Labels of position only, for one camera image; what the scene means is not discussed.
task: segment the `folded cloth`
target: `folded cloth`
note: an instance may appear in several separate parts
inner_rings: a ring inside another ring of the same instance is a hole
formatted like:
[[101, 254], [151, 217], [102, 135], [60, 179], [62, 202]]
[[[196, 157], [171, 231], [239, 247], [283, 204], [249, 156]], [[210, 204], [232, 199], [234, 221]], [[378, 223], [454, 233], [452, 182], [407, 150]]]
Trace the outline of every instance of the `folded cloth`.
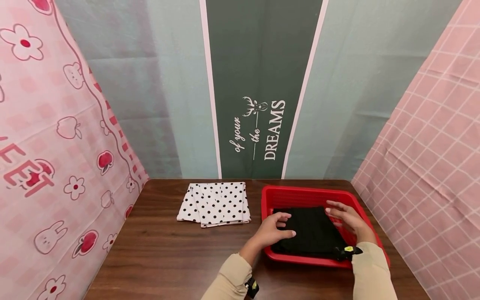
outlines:
[[245, 183], [190, 183], [177, 221], [201, 223], [203, 228], [249, 223]]
[[297, 235], [272, 245], [272, 251], [289, 255], [334, 259], [334, 248], [347, 246], [323, 206], [275, 209], [292, 217], [280, 230], [294, 230]]

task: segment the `pink checkered pattern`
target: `pink checkered pattern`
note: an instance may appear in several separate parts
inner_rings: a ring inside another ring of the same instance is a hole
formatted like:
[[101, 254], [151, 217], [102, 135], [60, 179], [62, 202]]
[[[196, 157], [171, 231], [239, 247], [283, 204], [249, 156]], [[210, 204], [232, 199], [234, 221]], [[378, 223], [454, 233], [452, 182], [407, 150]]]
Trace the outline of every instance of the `pink checkered pattern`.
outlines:
[[0, 1], [0, 299], [81, 299], [148, 180], [49, 0]]
[[480, 299], [479, 12], [461, 3], [352, 181], [435, 300]]

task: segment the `dark green banner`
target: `dark green banner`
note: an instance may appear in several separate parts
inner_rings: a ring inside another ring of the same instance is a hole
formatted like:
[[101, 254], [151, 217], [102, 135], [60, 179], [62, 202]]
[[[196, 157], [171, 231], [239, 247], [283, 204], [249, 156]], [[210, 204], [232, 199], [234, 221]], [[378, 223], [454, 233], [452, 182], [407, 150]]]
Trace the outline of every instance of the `dark green banner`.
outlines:
[[223, 178], [280, 178], [322, 0], [207, 0]]

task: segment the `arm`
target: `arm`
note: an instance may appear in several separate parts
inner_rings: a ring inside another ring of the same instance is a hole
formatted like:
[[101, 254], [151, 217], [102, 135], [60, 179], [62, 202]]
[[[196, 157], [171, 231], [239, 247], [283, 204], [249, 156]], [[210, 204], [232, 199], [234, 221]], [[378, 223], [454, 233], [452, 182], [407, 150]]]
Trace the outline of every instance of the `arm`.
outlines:
[[285, 222], [290, 217], [291, 215], [286, 213], [276, 213], [267, 217], [240, 252], [232, 254], [223, 263], [202, 300], [243, 300], [247, 295], [245, 283], [252, 276], [252, 265], [258, 253], [279, 240], [295, 236], [292, 230], [277, 229], [285, 227]]
[[360, 242], [362, 254], [352, 258], [355, 285], [353, 300], [396, 300], [384, 251], [371, 242]]
[[396, 300], [385, 254], [378, 247], [373, 230], [352, 207], [334, 201], [327, 203], [333, 207], [325, 209], [327, 214], [343, 221], [342, 226], [357, 236], [357, 247], [363, 251], [352, 257], [353, 300]]

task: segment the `black clip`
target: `black clip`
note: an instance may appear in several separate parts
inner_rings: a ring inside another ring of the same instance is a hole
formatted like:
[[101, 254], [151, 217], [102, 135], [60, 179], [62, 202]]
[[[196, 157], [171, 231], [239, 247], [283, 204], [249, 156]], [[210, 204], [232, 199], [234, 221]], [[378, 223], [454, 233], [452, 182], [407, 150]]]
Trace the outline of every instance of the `black clip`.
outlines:
[[257, 281], [251, 277], [247, 283], [245, 283], [245, 286], [247, 287], [247, 296], [250, 297], [251, 299], [255, 298], [255, 295], [258, 293], [260, 288], [258, 287]]
[[347, 246], [345, 248], [335, 247], [333, 250], [336, 260], [343, 261], [343, 260], [352, 260], [352, 256], [355, 254], [362, 254], [363, 251], [355, 246]]

